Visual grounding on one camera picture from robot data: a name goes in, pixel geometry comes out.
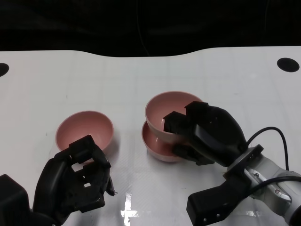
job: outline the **bowl rim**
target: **bowl rim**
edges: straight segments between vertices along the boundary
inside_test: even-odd
[[[57,143],[57,133],[58,133],[60,127],[61,127],[68,119],[70,119],[70,118],[73,117],[74,115],[77,115],[77,114],[80,114],[80,113],[86,113],[86,112],[98,113],[98,114],[104,116],[106,119],[109,120],[109,122],[110,122],[110,124],[111,124],[111,126],[112,126],[112,136],[111,136],[111,138],[110,138],[110,140],[109,140],[107,146],[109,146],[109,144],[112,142],[113,137],[114,137],[114,126],[113,126],[113,123],[112,123],[111,119],[110,119],[108,116],[106,116],[104,113],[101,113],[101,112],[98,112],[98,111],[85,110],[85,111],[76,112],[76,113],[74,113],[74,114],[68,116],[68,117],[65,118],[65,119],[61,122],[61,124],[57,127],[57,130],[56,130],[56,132],[55,132],[55,144],[56,144],[57,148],[58,148],[60,151],[63,151],[63,150],[61,150],[61,148],[59,147],[59,145],[58,145],[58,143]]]
[[[169,132],[161,131],[161,130],[159,130],[157,127],[155,127],[155,126],[150,122],[150,120],[148,119],[147,114],[146,114],[146,110],[147,110],[147,108],[148,108],[150,102],[151,102],[153,99],[157,98],[158,96],[161,96],[161,95],[164,95],[164,94],[167,94],[167,93],[182,93],[182,94],[188,94],[188,95],[190,95],[190,96],[195,97],[196,99],[199,99],[201,102],[203,102],[203,100],[202,100],[201,98],[197,97],[196,95],[191,94],[191,93],[187,93],[187,92],[183,92],[183,91],[167,91],[167,92],[163,92],[163,93],[157,94],[157,95],[154,96],[152,99],[150,99],[149,102],[147,102],[146,107],[145,107],[145,109],[144,109],[144,114],[145,114],[145,118],[146,118],[146,121],[147,121],[149,127],[152,126],[154,129],[160,131],[161,133],[165,133],[165,134],[171,135],[171,134],[174,134],[174,133],[169,133]]]
[[[162,155],[162,154],[159,154],[159,153],[153,151],[153,150],[146,144],[146,142],[145,142],[145,140],[144,140],[144,137],[143,137],[143,130],[144,130],[144,127],[145,127],[145,126],[148,126],[148,127],[149,127],[147,121],[145,121],[144,124],[143,124],[143,126],[142,126],[141,137],[142,137],[143,143],[145,144],[145,146],[146,146],[146,148],[147,148],[148,150],[150,150],[151,152],[153,152],[154,154],[156,154],[156,155],[158,155],[158,156],[160,156],[160,157],[162,157],[162,158],[171,158],[171,159],[172,159],[171,161],[173,161],[173,162],[180,161],[180,160],[182,159],[182,158],[180,158],[179,156],[176,156],[176,155],[175,155],[175,156],[166,156],[166,155]]]

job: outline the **robotic hand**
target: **robotic hand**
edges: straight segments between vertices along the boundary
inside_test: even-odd
[[[263,147],[248,148],[248,142],[234,120],[225,110],[208,103],[192,102],[186,115],[172,112],[167,115],[164,131],[176,133],[187,139],[187,145],[175,145],[173,152],[197,165],[218,164],[228,167],[226,181],[205,191],[191,194],[187,212],[194,226],[210,225],[224,220],[246,197],[263,201],[274,213],[284,217],[290,226],[301,225],[301,175],[284,170],[264,157]]]
[[[83,169],[72,169],[91,158],[94,162]],[[104,192],[115,195],[110,167],[91,135],[75,141],[45,165],[32,210],[24,188],[7,175],[0,176],[0,225],[60,226],[72,212],[103,207]]]

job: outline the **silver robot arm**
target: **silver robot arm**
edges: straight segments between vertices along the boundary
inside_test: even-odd
[[[251,187],[271,178],[301,177],[298,173],[282,169],[262,154],[250,162],[245,169],[245,175],[251,180]],[[257,191],[251,197],[264,202],[274,213],[282,216],[285,222],[290,224],[292,217],[301,206],[301,183],[295,181],[274,183]]]

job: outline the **white table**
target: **white table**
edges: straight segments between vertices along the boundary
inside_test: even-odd
[[[118,194],[101,209],[70,215],[66,226],[189,226],[190,194],[220,185],[225,168],[167,164],[141,139],[148,100],[182,90],[228,110],[248,139],[266,126],[286,135],[290,169],[301,173],[301,70],[286,73],[277,60],[301,63],[301,47],[214,48],[182,56],[112,58],[76,51],[0,52],[10,66],[0,77],[0,175],[34,191],[47,160],[58,152],[55,132],[67,116],[100,111],[115,127],[119,150],[109,156]],[[280,136],[260,135],[263,154],[285,166]],[[284,226],[260,201],[244,200],[214,226]]]

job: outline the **bowl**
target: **bowl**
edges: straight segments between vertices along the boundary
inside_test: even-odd
[[[185,138],[164,131],[164,117],[173,111],[186,115],[185,106],[192,101],[202,101],[190,93],[171,91],[161,93],[151,99],[145,107],[145,117],[150,130],[165,143],[184,143]]]
[[[57,147],[62,151],[74,141],[91,135],[94,142],[106,153],[113,138],[114,127],[104,114],[95,111],[78,112],[65,119],[55,135]]]
[[[147,122],[142,127],[142,140],[149,153],[161,161],[178,162],[182,159],[172,153],[173,145],[159,140],[151,131]]]

